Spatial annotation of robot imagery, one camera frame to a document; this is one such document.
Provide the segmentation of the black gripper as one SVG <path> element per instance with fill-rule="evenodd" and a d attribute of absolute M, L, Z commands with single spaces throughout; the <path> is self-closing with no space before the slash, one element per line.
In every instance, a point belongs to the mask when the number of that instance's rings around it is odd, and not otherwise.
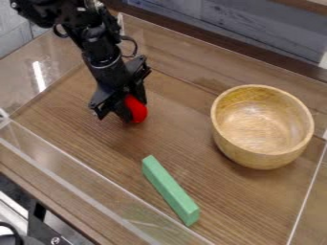
<path fill-rule="evenodd" d="M 146 103 L 144 79 L 150 73 L 146 57 L 137 56 L 124 61 L 117 56 L 114 61 L 102 66 L 96 66 L 86 55 L 82 55 L 82 60 L 97 83 L 87 103 L 89 109 L 100 120 L 114 113 L 124 123 L 129 123 L 133 116 L 124 98 L 132 95 L 142 104 Z"/>

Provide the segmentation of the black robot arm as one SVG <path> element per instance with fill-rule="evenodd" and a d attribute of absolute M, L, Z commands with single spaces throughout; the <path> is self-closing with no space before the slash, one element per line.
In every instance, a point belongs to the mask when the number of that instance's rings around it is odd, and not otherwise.
<path fill-rule="evenodd" d="M 125 123 L 148 115 L 144 80 L 150 74 L 146 57 L 124 55 L 118 44 L 133 41 L 120 34 L 117 18 L 101 0 L 9 0 L 15 13 L 41 28 L 69 38 L 97 83 L 87 107 L 101 119 L 114 113 Z"/>

